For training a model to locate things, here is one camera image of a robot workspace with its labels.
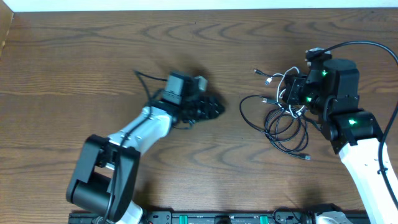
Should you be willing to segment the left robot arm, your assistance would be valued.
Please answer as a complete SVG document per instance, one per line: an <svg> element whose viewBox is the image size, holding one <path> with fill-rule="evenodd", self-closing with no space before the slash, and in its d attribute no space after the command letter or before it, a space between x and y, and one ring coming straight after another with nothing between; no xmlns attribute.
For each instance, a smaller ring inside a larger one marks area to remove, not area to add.
<svg viewBox="0 0 398 224"><path fill-rule="evenodd" d="M84 210L71 223L140 223L143 209L132 201L141 157L178 123L189 128L224 113L225 107L206 92L208 80L172 71L165 87L146 92L140 115L114 134L89 136L82 147L66 200Z"/></svg>

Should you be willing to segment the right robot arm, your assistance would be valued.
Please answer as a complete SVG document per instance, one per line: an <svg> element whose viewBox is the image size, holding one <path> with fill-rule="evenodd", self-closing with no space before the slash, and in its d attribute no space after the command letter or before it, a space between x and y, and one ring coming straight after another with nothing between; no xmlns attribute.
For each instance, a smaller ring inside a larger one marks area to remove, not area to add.
<svg viewBox="0 0 398 224"><path fill-rule="evenodd" d="M285 77L283 101L318 116L324 138L352 176L371 223L397 223L397 176L375 116L359 108L359 70L347 59L312 62Z"/></svg>

